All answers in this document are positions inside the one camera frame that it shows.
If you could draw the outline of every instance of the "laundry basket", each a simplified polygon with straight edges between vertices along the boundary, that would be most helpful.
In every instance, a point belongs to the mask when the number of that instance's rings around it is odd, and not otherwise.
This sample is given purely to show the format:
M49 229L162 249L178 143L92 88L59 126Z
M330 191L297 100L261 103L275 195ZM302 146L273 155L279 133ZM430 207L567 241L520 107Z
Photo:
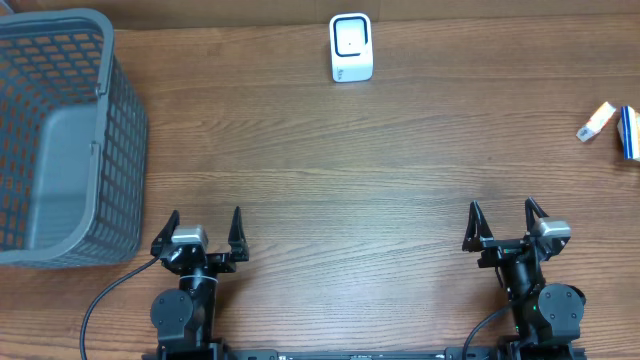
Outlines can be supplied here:
M94 10L0 17L0 264L135 255L148 121L113 47Z

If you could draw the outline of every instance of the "wooden table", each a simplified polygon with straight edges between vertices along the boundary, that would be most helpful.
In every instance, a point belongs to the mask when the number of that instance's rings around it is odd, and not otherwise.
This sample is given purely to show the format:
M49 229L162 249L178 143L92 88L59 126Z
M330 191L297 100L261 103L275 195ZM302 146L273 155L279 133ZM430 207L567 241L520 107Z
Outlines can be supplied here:
M460 250L477 199L499 238L534 195L573 238L543 264L588 297L592 359L640 355L640 167L615 126L575 133L605 100L640 106L640 16L374 25L375 74L338 85L324 25L120 32L150 121L143 245L131 263L3 268L0 358L76 359L84 312L150 259L173 209L225 248L244 211L251 261L221 276L216 335L236 348L424 350L461 345L505 301ZM156 346L156 265L94 312L91 359ZM505 318L476 344L512 332Z

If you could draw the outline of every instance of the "basket bottom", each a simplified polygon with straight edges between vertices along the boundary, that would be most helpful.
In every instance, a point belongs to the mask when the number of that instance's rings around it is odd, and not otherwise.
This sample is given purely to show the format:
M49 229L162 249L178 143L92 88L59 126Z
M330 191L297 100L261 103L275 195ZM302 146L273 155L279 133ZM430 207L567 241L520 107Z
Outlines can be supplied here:
M29 206L25 249L65 240L80 224L88 194L97 104L61 107L44 122Z

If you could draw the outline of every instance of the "brown wall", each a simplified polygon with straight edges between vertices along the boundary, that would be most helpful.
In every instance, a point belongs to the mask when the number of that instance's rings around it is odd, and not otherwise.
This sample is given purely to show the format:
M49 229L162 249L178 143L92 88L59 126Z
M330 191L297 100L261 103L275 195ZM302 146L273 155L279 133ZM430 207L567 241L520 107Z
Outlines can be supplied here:
M373 21L640 12L640 0L11 0L18 11L89 7L117 28L327 23L362 11Z

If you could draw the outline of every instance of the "gray plastic basket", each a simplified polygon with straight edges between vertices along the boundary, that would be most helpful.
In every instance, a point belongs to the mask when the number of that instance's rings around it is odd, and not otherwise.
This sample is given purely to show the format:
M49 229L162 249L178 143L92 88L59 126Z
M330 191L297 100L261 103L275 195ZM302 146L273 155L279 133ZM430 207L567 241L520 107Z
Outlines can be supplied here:
M0 264L135 255L148 121L113 47L94 10L0 17Z

